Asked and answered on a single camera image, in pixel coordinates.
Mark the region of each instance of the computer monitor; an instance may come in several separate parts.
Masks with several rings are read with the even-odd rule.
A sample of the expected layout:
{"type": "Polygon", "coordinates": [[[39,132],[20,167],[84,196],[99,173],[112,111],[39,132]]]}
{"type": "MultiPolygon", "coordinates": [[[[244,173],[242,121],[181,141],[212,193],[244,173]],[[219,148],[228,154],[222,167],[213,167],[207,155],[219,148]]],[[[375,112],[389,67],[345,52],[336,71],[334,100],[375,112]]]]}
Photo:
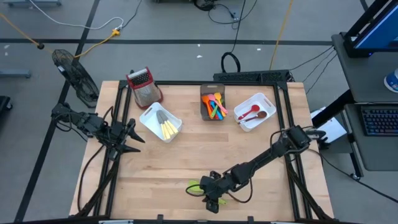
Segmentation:
{"type": "Polygon", "coordinates": [[[352,28],[342,35],[350,57],[370,57],[374,52],[398,52],[398,0],[375,0],[352,28]]]}

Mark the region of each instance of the brown spoon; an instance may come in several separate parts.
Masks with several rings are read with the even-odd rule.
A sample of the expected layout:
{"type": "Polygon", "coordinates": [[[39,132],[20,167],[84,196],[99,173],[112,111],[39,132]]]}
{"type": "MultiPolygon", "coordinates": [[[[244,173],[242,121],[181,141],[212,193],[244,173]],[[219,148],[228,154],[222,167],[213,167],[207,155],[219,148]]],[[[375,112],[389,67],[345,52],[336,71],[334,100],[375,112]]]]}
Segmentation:
{"type": "Polygon", "coordinates": [[[243,121],[240,121],[240,122],[238,122],[238,124],[245,123],[245,122],[251,121],[251,120],[256,119],[256,118],[259,118],[259,119],[265,118],[266,116],[267,116],[267,112],[260,111],[254,117],[245,119],[243,121]]]}

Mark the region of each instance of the wooden table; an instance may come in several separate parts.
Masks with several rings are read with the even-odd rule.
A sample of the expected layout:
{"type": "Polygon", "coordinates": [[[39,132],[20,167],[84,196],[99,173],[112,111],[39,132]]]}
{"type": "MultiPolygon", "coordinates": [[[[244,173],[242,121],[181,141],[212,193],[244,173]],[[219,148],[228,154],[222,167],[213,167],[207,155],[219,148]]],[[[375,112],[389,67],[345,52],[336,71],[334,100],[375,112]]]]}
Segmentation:
{"type": "MultiPolygon", "coordinates": [[[[233,108],[255,93],[262,92],[275,105],[271,86],[226,86],[226,106],[231,113],[221,122],[203,121],[200,116],[199,87],[196,85],[160,85],[164,94],[162,105],[182,119],[182,131],[171,143],[163,143],[139,122],[143,113],[132,98],[128,118],[137,121],[136,132],[146,143],[127,140],[127,144],[140,149],[140,153],[123,154],[119,166],[111,218],[156,219],[163,214],[167,220],[247,220],[253,216],[257,221],[293,221],[292,203],[283,157],[274,160],[253,177],[254,195],[249,203],[235,202],[223,196],[227,205],[220,206],[218,214],[205,209],[202,198],[185,193],[189,180],[200,180],[211,170],[222,173],[235,164],[250,161],[269,148],[271,134],[279,130],[277,113],[256,129],[245,133],[233,119],[233,108]]],[[[288,83],[289,97],[295,124],[312,125],[307,98],[302,83],[288,83]]],[[[96,112],[100,116],[114,105],[118,82],[103,82],[96,112]]],[[[287,115],[280,91],[284,121],[287,115]]],[[[123,103],[119,112],[121,120],[123,103]]],[[[88,141],[82,167],[101,145],[96,139],[88,141]]],[[[318,150],[313,142],[311,149],[318,150]]],[[[91,162],[83,181],[82,206],[98,186],[104,150],[91,162]]],[[[333,216],[328,189],[323,174],[321,159],[311,151],[302,153],[303,169],[308,191],[321,208],[333,216]]],[[[77,212],[76,186],[70,214],[77,212]]],[[[241,200],[249,196],[249,187],[235,193],[241,200]]],[[[298,192],[301,217],[304,217],[302,197],[298,192]]],[[[104,193],[103,202],[108,193],[104,193]]],[[[104,213],[106,203],[102,203],[104,213]]]]}

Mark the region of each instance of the black fan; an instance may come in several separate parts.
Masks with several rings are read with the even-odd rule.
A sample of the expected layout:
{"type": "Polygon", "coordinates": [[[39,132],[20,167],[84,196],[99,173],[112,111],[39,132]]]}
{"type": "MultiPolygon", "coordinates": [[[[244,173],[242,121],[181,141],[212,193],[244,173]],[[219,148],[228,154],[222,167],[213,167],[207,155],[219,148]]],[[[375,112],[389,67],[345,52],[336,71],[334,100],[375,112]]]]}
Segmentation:
{"type": "Polygon", "coordinates": [[[77,97],[87,107],[94,108],[100,92],[85,68],[77,60],[74,60],[73,55],[67,50],[54,50],[52,60],[61,74],[76,90],[77,97]]]}

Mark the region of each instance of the red spoon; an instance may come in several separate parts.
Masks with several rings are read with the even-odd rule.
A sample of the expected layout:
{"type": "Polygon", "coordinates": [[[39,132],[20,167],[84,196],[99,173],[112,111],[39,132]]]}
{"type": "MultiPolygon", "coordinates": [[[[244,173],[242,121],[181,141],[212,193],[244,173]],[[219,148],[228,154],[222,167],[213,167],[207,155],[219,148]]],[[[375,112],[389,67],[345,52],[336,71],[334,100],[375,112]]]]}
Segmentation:
{"type": "Polygon", "coordinates": [[[253,105],[253,106],[251,106],[251,109],[248,111],[248,112],[246,112],[246,113],[244,113],[242,116],[240,116],[240,117],[238,117],[238,119],[240,120],[240,119],[243,119],[245,116],[247,116],[249,113],[251,113],[251,112],[257,112],[257,111],[259,111],[260,110],[260,107],[258,106],[258,105],[253,105]]]}

